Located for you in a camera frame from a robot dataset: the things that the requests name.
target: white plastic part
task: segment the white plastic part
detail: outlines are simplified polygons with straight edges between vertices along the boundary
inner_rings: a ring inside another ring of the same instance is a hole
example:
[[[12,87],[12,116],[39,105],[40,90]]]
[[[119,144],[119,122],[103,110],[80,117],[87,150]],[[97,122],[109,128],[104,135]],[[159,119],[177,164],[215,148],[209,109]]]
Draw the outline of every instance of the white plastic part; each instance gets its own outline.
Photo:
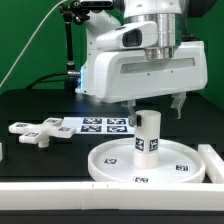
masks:
[[[119,183],[83,182],[82,209],[118,209]]]
[[[224,211],[223,184],[0,183],[0,210]]]
[[[94,68],[95,94],[109,103],[203,89],[206,83],[201,41],[182,43],[169,60],[147,61],[144,50],[103,52]]]
[[[75,128],[61,126],[61,124],[62,119],[60,118],[48,118],[39,125],[16,122],[9,126],[9,131],[23,134],[19,137],[21,143],[38,144],[40,148],[46,148],[49,146],[49,136],[71,138],[76,132]]]
[[[210,145],[199,145],[198,153],[206,164],[206,173],[213,183],[224,184],[224,162]]]
[[[185,145],[160,139],[158,166],[141,169],[133,164],[134,138],[103,143],[88,157],[88,170],[98,182],[199,183],[205,165],[198,153]]]
[[[181,13],[179,0],[125,0],[124,18],[158,13]]]
[[[81,183],[0,183],[0,201],[0,210],[82,209]]]
[[[2,143],[0,143],[0,162],[3,159],[3,153],[2,153]]]
[[[81,68],[81,86],[76,89],[77,93],[95,94],[94,90],[94,64],[96,57],[101,53],[96,46],[96,38],[101,34],[114,30],[121,26],[120,22],[105,11],[101,13],[89,13],[91,19],[86,21],[87,60]]]
[[[133,30],[138,30],[141,32],[142,41],[139,46],[126,47],[123,44],[123,37],[126,33]],[[112,30],[99,36],[96,39],[97,47],[103,51],[111,50],[125,50],[125,49],[136,49],[136,48],[147,48],[156,44],[158,40],[158,29],[157,24],[152,21],[138,22],[126,24],[119,29]]]
[[[141,116],[141,126],[135,127],[134,165],[142,169],[152,169],[158,165],[160,120],[157,111],[137,111]]]

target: black tabletop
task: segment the black tabletop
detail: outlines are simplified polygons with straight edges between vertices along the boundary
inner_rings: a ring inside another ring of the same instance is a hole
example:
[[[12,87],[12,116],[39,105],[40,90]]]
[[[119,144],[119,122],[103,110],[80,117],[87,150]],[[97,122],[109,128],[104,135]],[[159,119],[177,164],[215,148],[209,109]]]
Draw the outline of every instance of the black tabletop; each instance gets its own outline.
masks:
[[[171,96],[137,100],[135,110],[162,113],[161,138],[188,145],[211,144],[224,155],[224,112],[195,93],[189,93],[180,120],[168,118]],[[8,132],[14,122],[42,123],[49,117],[127,117],[116,104],[99,104],[76,99],[63,90],[10,90],[0,96],[0,142],[4,159],[0,181],[86,181],[89,152],[97,145],[123,135],[74,135],[71,139],[51,137],[50,146],[20,144]],[[0,212],[0,223],[223,223],[222,212],[187,211],[17,211]]]

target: white cylinder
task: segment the white cylinder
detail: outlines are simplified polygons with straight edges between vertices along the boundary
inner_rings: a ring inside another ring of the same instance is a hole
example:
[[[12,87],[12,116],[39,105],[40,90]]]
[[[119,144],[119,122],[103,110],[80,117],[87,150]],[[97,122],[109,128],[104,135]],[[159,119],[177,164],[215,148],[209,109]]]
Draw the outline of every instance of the white cylinder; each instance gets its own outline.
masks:
[[[179,0],[125,0],[124,18],[166,13],[181,13]]]
[[[136,112],[142,117],[142,124],[135,128],[134,165],[152,169],[158,165],[161,113],[152,110]]]

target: black and white pattern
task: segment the black and white pattern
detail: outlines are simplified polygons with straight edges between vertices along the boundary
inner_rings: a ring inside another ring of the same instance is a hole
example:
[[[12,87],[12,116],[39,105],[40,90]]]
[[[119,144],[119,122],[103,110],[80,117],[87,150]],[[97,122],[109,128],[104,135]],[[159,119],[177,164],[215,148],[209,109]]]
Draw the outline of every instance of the black and white pattern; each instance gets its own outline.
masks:
[[[65,128],[65,127],[61,127],[59,128],[58,131],[69,131],[71,128]]]
[[[190,167],[187,166],[187,165],[176,165],[176,170],[177,171],[188,172],[188,171],[190,171]]]
[[[145,178],[145,177],[135,177],[134,178],[134,182],[136,183],[148,183],[149,182],[149,179],[148,178]]]
[[[92,133],[94,133],[94,132],[101,132],[101,130],[102,130],[102,127],[101,126],[94,126],[94,125],[84,125],[84,126],[82,126],[82,128],[81,128],[81,132],[92,132]]]
[[[142,140],[140,138],[136,138],[135,148],[143,152],[144,151],[144,140]]]
[[[125,119],[119,119],[119,118],[109,118],[107,119],[107,124],[126,124],[126,120]]]
[[[117,159],[106,158],[104,160],[104,163],[106,163],[106,164],[112,164],[112,165],[114,165],[114,164],[116,164],[116,162],[117,162]]]
[[[55,124],[58,120],[56,119],[48,119],[46,122],[47,123],[52,123],[52,124]]]
[[[102,124],[102,118],[84,118],[83,124]]]
[[[155,151],[158,149],[159,146],[159,139],[153,139],[149,143],[149,151]]]
[[[36,137],[37,135],[39,135],[39,133],[29,132],[29,133],[27,133],[25,136],[34,138],[34,137]]]
[[[107,127],[107,132],[112,132],[112,133],[126,133],[127,127],[126,126],[108,126]]]
[[[28,124],[17,124],[16,125],[17,128],[25,128],[27,126],[28,126]]]

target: white circular tray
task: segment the white circular tray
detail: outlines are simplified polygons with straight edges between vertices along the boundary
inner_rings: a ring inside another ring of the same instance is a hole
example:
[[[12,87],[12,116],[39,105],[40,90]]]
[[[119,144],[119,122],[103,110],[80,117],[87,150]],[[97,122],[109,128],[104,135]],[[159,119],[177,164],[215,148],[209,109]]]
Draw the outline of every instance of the white circular tray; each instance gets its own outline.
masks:
[[[160,139],[159,163],[153,169],[133,164],[134,138],[103,143],[88,157],[88,170],[96,181],[139,183],[202,182],[205,165],[198,153],[185,145]]]

